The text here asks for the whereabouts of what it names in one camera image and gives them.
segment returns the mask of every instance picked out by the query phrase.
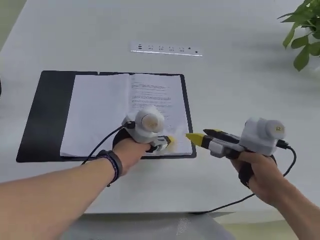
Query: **electrical outlet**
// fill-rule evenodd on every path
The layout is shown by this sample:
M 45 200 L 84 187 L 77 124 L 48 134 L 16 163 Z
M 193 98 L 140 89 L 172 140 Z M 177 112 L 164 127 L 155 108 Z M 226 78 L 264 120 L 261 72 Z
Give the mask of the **electrical outlet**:
M 168 45 L 168 44 L 137 42 L 137 41 L 131 42 L 130 52 L 203 57 L 202 50 L 199 47 Z

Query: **black cable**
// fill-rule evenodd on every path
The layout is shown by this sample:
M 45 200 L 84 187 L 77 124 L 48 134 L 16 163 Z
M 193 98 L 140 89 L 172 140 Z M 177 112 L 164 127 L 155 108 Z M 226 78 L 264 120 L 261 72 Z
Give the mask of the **black cable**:
M 108 139 L 111 137 L 111 135 L 115 134 L 116 132 L 118 132 L 120 129 L 122 129 L 124 125 L 121 125 L 120 127 L 118 127 L 116 130 L 112 131 L 108 136 L 106 136 L 93 150 L 92 152 L 89 154 L 89 156 L 83 161 L 83 163 L 81 163 L 81 165 L 85 164 L 90 158 L 91 156 L 95 153 L 95 151 Z
M 296 154 L 296 151 L 289 145 L 287 145 L 285 147 L 285 149 L 289 149 L 291 150 L 291 152 L 293 153 L 293 161 L 292 163 L 290 164 L 289 168 L 287 169 L 287 171 L 285 171 L 285 173 L 283 174 L 283 176 L 285 177 L 286 175 L 288 175 L 288 173 L 291 171 L 292 167 L 296 164 L 296 161 L 297 161 L 297 154 Z M 248 195 L 238 201 L 234 201 L 234 202 L 231 202 L 231 203 L 228 203 L 226 205 L 223 205 L 223 206 L 220 206 L 220 207 L 217 207 L 215 209 L 212 209 L 212 210 L 209 210 L 209 211 L 199 211 L 199 212 L 191 212 L 191 214 L 194 214 L 194 215 L 201 215 L 201 214 L 208 214 L 208 213 L 212 213 L 212 212 L 215 212 L 217 210 L 220 210 L 220 209 L 224 209 L 226 207 L 229 207 L 229 206 L 232 206 L 232 205 L 235 205 L 235 204 L 239 204 L 251 197 L 253 197 L 255 194 L 251 194 L 251 195 Z

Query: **white table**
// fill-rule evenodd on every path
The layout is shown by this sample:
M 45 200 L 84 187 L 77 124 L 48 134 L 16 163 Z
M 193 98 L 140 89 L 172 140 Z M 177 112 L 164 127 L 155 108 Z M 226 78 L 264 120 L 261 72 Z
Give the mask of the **white table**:
M 185 75 L 195 132 L 240 134 L 251 116 L 281 120 L 298 154 L 289 174 L 320 205 L 320 82 L 298 73 L 278 16 L 301 1 L 28 0 L 0 53 L 0 182 L 77 166 L 16 163 L 42 70 Z M 199 46 L 204 57 L 129 52 L 130 41 Z M 250 193 L 226 159 L 142 160 L 87 213 L 205 211 Z M 289 151 L 276 152 L 284 171 Z M 256 198 L 221 211 L 267 210 Z

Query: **white paper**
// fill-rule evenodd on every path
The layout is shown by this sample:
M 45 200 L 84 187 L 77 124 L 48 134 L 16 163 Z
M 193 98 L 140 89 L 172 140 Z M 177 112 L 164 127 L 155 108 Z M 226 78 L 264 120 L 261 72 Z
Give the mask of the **white paper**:
M 176 140 L 173 151 L 162 155 L 191 154 L 191 143 L 185 137 L 189 129 L 180 76 L 117 74 L 76 76 L 60 155 L 88 156 L 121 125 L 126 114 L 152 105 L 165 118 L 160 134 Z M 112 149 L 112 141 L 113 136 L 95 153 Z
M 60 149 L 61 156 L 85 157 L 128 112 L 129 74 L 77 75 Z M 113 137 L 101 149 L 112 149 Z
M 164 131 L 161 135 L 173 136 L 175 146 L 168 155 L 192 153 L 192 145 L 186 138 L 189 132 L 181 78 L 153 74 L 134 74 L 131 76 L 129 111 L 136 113 L 154 105 L 164 115 Z

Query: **black strap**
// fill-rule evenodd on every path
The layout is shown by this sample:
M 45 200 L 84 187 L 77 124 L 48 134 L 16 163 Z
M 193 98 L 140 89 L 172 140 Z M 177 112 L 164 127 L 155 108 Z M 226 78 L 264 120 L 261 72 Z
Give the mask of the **black strap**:
M 275 157 L 273 155 L 270 156 L 270 158 L 272 158 L 275 162 L 275 164 L 277 164 L 277 161 L 275 159 Z M 252 166 L 250 163 L 248 162 L 244 162 L 243 165 L 241 166 L 240 170 L 239 170 L 239 179 L 240 182 L 245 185 L 247 188 L 249 188 L 249 180 L 251 179 L 251 177 L 254 175 L 254 171 L 252 170 Z
M 227 154 L 227 158 L 231 159 L 231 160 L 236 160 L 238 159 L 238 157 L 240 156 L 241 152 L 236 151 L 231 149 L 230 152 L 228 152 Z M 277 161 L 275 159 L 275 157 L 273 155 L 270 156 L 270 158 L 272 158 L 275 162 L 275 164 L 277 164 Z M 248 184 L 249 184 L 249 180 L 251 179 L 251 177 L 254 175 L 254 171 L 252 170 L 251 164 L 248 162 L 244 162 L 243 165 L 241 166 L 240 170 L 239 170 L 239 174 L 238 177 L 240 179 L 240 182 L 246 186 L 247 188 L 249 188 Z
M 114 169 L 114 177 L 112 181 L 107 185 L 110 187 L 110 184 L 118 180 L 123 173 L 123 166 L 120 158 L 113 151 L 101 150 L 95 157 L 95 159 L 105 158 L 110 161 Z
M 122 128 L 120 131 L 117 132 L 117 134 L 114 136 L 113 142 L 112 142 L 112 148 L 117 145 L 120 141 L 124 139 L 131 138 L 131 135 L 128 133 L 128 131 L 125 128 Z

